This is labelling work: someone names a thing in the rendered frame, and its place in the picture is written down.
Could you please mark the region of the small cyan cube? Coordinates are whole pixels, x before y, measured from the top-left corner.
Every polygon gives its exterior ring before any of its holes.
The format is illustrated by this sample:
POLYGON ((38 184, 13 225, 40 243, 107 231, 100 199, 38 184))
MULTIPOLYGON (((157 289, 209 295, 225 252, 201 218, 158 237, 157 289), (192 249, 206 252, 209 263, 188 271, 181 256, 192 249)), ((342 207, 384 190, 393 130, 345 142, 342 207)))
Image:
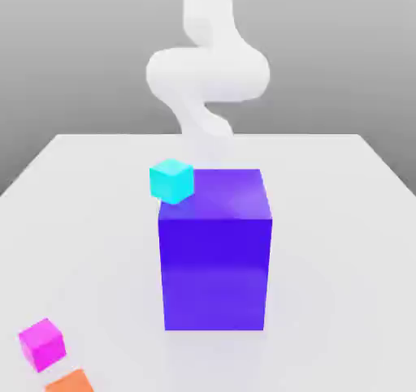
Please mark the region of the small cyan cube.
POLYGON ((194 193, 194 169, 191 165, 165 159, 149 168, 151 196, 177 205, 194 193))

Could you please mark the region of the small magenta cube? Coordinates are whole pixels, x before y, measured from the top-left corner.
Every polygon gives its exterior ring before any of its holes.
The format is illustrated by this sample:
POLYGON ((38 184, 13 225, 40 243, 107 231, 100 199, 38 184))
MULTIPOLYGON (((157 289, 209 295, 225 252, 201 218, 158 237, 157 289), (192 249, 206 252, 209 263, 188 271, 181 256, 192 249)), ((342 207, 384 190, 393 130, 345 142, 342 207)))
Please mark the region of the small magenta cube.
POLYGON ((26 360, 37 373, 67 355, 62 332, 48 318, 21 331, 19 342, 26 360))

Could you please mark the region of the small orange cube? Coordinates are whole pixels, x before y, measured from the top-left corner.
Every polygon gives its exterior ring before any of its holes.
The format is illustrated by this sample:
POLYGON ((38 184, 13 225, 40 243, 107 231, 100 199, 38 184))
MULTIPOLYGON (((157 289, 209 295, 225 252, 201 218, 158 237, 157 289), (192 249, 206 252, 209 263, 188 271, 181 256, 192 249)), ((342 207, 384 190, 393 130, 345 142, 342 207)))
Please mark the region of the small orange cube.
POLYGON ((53 381, 45 386, 45 392, 94 392, 89 379, 83 369, 74 370, 71 373, 53 381))

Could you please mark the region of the large purple box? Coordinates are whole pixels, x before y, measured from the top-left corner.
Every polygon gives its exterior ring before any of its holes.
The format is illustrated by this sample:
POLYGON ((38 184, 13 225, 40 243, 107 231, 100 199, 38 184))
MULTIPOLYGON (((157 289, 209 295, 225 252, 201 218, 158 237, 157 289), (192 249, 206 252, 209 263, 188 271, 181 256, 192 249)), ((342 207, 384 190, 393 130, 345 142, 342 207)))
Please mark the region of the large purple box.
POLYGON ((166 330, 262 330, 272 214, 258 169, 195 170, 195 191, 162 203, 166 330))

